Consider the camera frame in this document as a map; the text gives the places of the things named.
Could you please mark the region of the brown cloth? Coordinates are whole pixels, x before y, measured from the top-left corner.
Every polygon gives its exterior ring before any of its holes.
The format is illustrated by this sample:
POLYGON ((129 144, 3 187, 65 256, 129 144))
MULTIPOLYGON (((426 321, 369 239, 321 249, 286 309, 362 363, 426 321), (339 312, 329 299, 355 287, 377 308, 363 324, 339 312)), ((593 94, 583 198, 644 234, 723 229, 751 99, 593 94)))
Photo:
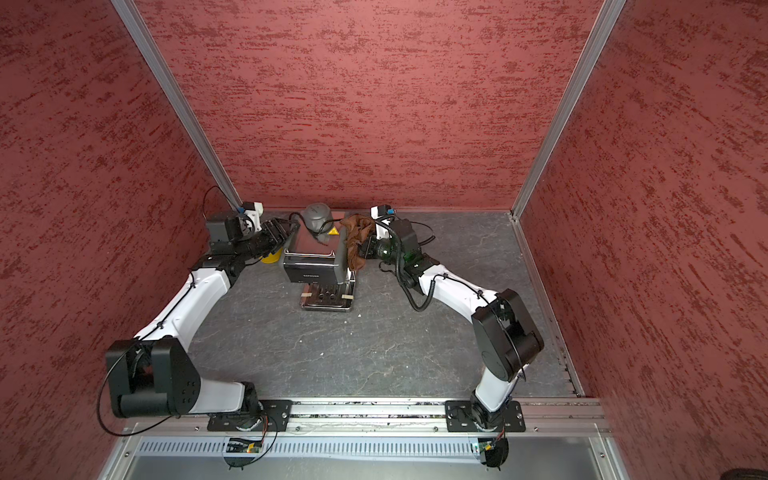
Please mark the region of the brown cloth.
POLYGON ((353 214, 340 223, 347 232, 348 267, 352 272, 358 272, 368 259, 376 257, 376 223, 370 216, 361 214, 353 214))

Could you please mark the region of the silver coffee machine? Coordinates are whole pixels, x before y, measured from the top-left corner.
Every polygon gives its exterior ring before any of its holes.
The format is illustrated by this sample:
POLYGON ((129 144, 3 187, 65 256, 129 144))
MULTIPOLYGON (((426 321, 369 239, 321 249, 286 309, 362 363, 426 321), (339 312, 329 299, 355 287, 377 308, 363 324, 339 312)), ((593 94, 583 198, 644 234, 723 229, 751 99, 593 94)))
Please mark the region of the silver coffee machine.
POLYGON ((355 274, 347 264, 343 211, 314 203, 289 215, 300 224, 286 243, 280 265, 292 283, 302 284, 304 310, 342 312, 352 308, 355 274))

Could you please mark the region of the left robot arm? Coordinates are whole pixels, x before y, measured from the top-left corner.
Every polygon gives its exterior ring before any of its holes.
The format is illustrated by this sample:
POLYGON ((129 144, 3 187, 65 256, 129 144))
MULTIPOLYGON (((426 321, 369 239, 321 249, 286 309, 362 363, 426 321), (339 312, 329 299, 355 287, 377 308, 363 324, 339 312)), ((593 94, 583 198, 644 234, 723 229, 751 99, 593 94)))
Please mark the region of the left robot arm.
POLYGON ((109 396, 117 418, 165 422, 206 415, 211 431, 283 432, 291 401, 261 402, 250 382, 204 378, 188 348, 243 270, 279 252, 298 225, 279 218, 257 223, 231 213, 209 219, 207 229, 209 250, 194 264, 185 285, 146 327, 106 352, 107 373, 99 392, 109 396))

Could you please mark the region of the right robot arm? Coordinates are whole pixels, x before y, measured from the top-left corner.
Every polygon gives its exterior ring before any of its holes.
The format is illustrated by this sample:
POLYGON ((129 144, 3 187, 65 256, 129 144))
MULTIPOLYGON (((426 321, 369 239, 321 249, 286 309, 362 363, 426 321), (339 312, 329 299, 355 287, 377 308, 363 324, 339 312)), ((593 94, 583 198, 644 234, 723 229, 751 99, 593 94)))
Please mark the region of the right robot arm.
POLYGON ((369 236, 360 248, 366 259, 389 265, 411 307, 423 311, 440 302, 472 326, 484 364, 470 400, 459 406, 464 421, 479 431, 496 431, 511 412, 511 395, 526 368, 544 350, 544 339, 520 295, 511 289, 483 289, 451 272, 421 251, 421 245, 394 235, 369 236))

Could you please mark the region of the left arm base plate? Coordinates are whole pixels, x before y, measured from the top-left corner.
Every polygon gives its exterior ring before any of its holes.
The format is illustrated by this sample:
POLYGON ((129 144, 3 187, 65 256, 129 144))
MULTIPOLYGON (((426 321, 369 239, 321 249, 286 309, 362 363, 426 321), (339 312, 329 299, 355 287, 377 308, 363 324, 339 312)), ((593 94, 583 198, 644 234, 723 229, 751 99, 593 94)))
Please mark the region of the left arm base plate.
POLYGON ((209 415, 209 432, 255 434, 264 431, 284 432, 294 402, 291 400, 258 400, 252 410, 243 407, 237 412, 209 415))

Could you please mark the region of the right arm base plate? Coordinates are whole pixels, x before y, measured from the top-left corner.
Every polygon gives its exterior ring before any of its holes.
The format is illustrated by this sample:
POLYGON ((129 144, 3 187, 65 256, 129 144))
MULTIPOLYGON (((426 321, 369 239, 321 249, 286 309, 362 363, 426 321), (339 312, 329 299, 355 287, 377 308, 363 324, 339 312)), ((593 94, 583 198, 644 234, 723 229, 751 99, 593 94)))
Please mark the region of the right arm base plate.
POLYGON ((519 402, 508 400, 498 410, 487 411, 479 401, 449 400, 444 404, 449 432, 519 433, 526 431, 519 402))

